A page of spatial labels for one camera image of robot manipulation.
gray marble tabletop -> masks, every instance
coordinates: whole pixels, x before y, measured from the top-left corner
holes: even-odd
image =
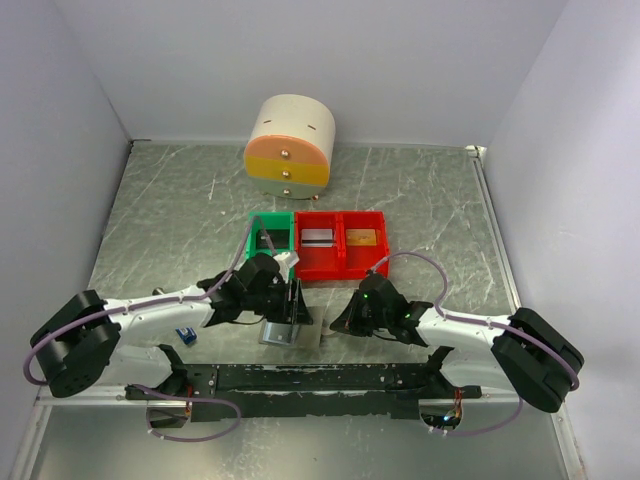
[[[464,149],[336,147],[328,188],[317,201],[262,195],[247,177],[241,146],[137,142],[129,158],[90,287],[103,297],[178,290],[226,269],[252,211],[381,210],[392,251],[429,254],[447,271],[445,307],[487,315],[510,312],[474,168]],[[410,300],[433,300],[442,283],[415,258],[391,264],[390,278]],[[305,284],[315,320],[344,309],[353,282]],[[316,348],[258,343],[260,325],[221,325],[186,347],[175,332],[146,339],[174,345],[185,362],[422,362],[429,349],[323,336]]]

white wall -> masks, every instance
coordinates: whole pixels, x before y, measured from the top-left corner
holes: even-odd
[[[127,142],[53,2],[2,3],[0,70],[0,478],[6,478],[35,395],[22,378],[28,340],[86,288]]]
[[[640,475],[640,2],[572,0],[489,147],[525,303],[582,351],[593,479]]]
[[[56,0],[133,138],[246,140],[277,93],[347,142],[486,145],[566,0]]]

blue object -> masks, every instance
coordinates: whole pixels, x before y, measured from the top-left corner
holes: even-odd
[[[196,331],[191,327],[176,328],[176,332],[178,333],[178,336],[182,339],[185,345],[191,345],[193,342],[196,341],[196,338],[198,338]]]

gray wall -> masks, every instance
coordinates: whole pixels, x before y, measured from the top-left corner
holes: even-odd
[[[55,0],[133,138],[249,137],[277,93],[338,141],[486,145],[565,0]]]
[[[635,0],[569,2],[487,160],[524,302],[586,357],[568,404],[592,479],[640,472],[639,32]]]
[[[86,287],[127,142],[53,2],[2,3],[0,70],[0,478],[5,478],[36,391],[21,373],[28,339]]]

wall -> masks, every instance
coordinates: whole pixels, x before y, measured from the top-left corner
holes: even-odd
[[[21,373],[28,339],[86,287],[127,142],[55,5],[11,0],[2,7],[0,478],[6,478],[36,391]]]
[[[634,0],[570,1],[486,165],[524,302],[586,358],[568,404],[592,479],[640,472],[638,32]]]
[[[133,138],[246,140],[316,97],[337,140],[486,145],[566,0],[56,0]]]

